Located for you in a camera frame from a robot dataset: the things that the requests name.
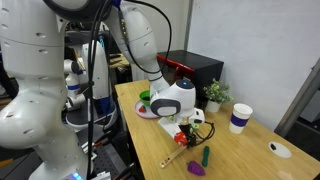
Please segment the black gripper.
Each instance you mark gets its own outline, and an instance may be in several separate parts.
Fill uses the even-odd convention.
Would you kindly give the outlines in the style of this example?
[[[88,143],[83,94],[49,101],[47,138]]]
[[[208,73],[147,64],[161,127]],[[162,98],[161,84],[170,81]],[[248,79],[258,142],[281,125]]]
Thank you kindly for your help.
[[[180,125],[179,128],[184,133],[187,139],[187,147],[191,148],[196,145],[196,135],[192,132],[192,126],[188,125]]]

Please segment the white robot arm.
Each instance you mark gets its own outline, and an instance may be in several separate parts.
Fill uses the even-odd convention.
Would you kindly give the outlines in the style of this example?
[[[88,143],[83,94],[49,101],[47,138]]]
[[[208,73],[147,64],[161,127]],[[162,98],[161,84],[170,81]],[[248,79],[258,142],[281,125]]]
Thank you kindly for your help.
[[[5,70],[19,86],[0,113],[0,145],[32,148],[42,164],[30,180],[88,180],[91,151],[63,124],[65,29],[89,22],[95,39],[100,25],[111,31],[127,60],[143,69],[150,82],[151,110],[183,120],[195,113],[192,83],[170,85],[156,59],[156,44],[139,0],[1,0],[1,50]]]

